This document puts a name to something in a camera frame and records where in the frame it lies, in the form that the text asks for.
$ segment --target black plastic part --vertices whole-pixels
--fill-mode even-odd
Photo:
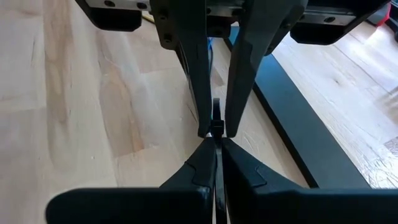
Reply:
[[[398,2],[391,2],[390,18],[386,21],[386,25],[392,29],[394,39],[398,42]]]
[[[396,223],[397,190],[303,189],[223,139],[224,182],[235,223]]]
[[[100,29],[132,32],[141,26],[141,11],[93,8],[89,7],[86,0],[76,2],[90,21]]]
[[[216,143],[215,152],[217,160],[215,176],[216,222],[219,224],[227,224],[223,173],[223,152],[221,148],[221,140],[224,133],[224,121],[221,120],[219,98],[213,99],[213,119],[211,120],[211,133]]]
[[[246,0],[232,49],[226,96],[225,125],[227,137],[235,137],[257,70],[264,54],[288,33],[303,14],[307,0]]]
[[[210,224],[212,205],[213,192],[206,187],[79,189],[53,198],[45,216],[48,224]]]
[[[183,65],[198,115],[198,135],[204,138],[210,130],[212,103],[206,0],[158,0],[150,6],[161,46],[175,50]]]
[[[347,26],[309,24],[300,22],[297,23],[290,31],[290,36],[301,44],[333,44],[388,2],[389,0],[309,0],[308,6],[324,6],[347,9],[354,13],[356,19],[350,22]]]
[[[225,40],[230,49],[238,30]],[[253,90],[310,187],[370,188],[273,55],[262,59]]]
[[[212,191],[216,169],[215,148],[214,139],[205,138],[184,165],[160,188],[202,186]]]
[[[230,17],[208,16],[207,36],[228,38],[231,35],[231,24],[234,22],[235,20]]]
[[[79,189],[61,194],[47,205],[47,223],[211,223],[215,149],[213,138],[204,139],[159,188]]]

